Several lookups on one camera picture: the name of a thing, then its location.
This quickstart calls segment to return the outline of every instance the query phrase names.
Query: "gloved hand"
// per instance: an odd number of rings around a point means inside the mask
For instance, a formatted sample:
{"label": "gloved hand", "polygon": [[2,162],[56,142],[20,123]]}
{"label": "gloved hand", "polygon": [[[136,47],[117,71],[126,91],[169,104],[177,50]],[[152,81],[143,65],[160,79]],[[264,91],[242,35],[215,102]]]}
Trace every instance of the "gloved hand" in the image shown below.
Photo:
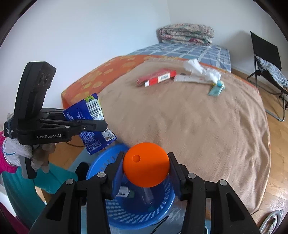
{"label": "gloved hand", "polygon": [[44,173],[49,172],[49,154],[55,151],[55,144],[39,145],[35,149],[31,146],[21,145],[17,138],[6,138],[3,142],[2,151],[5,159],[12,166],[20,167],[19,157],[32,158],[31,167],[37,171],[39,168]]}

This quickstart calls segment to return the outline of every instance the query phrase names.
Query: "magenta fabric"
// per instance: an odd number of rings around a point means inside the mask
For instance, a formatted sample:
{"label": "magenta fabric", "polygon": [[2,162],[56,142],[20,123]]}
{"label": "magenta fabric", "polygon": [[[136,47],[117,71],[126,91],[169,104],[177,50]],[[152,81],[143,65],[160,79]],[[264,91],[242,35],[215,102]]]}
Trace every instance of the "magenta fabric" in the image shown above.
{"label": "magenta fabric", "polygon": [[29,229],[24,226],[16,217],[14,217],[7,209],[6,207],[0,203],[0,209],[2,210],[2,212],[4,213],[4,215],[6,216],[7,220],[9,221],[9,223],[12,225],[12,227],[14,228],[14,230],[18,233],[18,234],[28,234]]}
{"label": "magenta fabric", "polygon": [[3,142],[6,139],[6,137],[3,136],[3,133],[4,133],[3,131],[0,132],[0,174],[4,171],[7,171],[9,173],[15,173],[18,167],[8,164],[8,162],[4,158]]}

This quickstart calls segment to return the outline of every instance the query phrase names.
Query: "person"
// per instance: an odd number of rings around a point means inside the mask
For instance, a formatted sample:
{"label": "person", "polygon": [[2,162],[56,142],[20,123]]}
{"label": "person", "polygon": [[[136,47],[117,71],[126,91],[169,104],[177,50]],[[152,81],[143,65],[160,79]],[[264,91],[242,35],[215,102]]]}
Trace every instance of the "person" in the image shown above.
{"label": "person", "polygon": [[[35,186],[54,194],[67,179],[78,181],[78,176],[49,163],[49,154],[55,151],[55,144],[38,145],[33,148],[23,146],[16,138],[6,138],[2,131],[0,146],[0,174],[7,196],[17,219],[27,228],[31,228],[45,207],[45,203],[36,193]],[[19,160],[21,156],[31,158],[31,166],[37,171],[35,179],[22,177]]]}

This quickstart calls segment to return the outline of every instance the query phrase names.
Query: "orange floral fabric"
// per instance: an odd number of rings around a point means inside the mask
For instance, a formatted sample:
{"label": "orange floral fabric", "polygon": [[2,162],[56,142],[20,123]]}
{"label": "orange floral fabric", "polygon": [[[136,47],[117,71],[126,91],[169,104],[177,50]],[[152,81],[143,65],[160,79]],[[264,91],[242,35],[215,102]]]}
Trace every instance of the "orange floral fabric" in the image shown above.
{"label": "orange floral fabric", "polygon": [[[87,73],[85,76],[74,82],[72,85],[70,85],[66,90],[62,92],[61,98],[63,108],[67,109],[68,107],[72,106],[76,102],[79,102],[80,100],[84,99],[90,94],[100,93],[107,85],[111,84],[118,77],[126,74],[127,72],[131,71],[133,68],[135,68],[136,66],[140,65],[145,60],[148,60],[150,58],[168,58],[168,57],[162,55],[126,55],[110,59],[109,61],[105,62],[104,64],[100,65],[99,67]],[[187,60],[178,57],[169,57],[169,58],[177,60]]]}

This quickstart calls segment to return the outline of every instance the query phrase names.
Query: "brown blanket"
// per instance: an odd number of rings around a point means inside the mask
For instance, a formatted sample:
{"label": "brown blanket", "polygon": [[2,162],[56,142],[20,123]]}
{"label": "brown blanket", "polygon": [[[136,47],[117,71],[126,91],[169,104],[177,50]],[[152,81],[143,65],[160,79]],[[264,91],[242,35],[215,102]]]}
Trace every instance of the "brown blanket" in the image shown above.
{"label": "brown blanket", "polygon": [[140,76],[160,68],[184,72],[182,61],[148,60],[99,94],[109,128],[129,146],[153,142],[204,180],[227,180],[250,213],[261,203],[271,157],[269,129],[258,91],[221,72],[225,90],[164,81],[137,87]]}

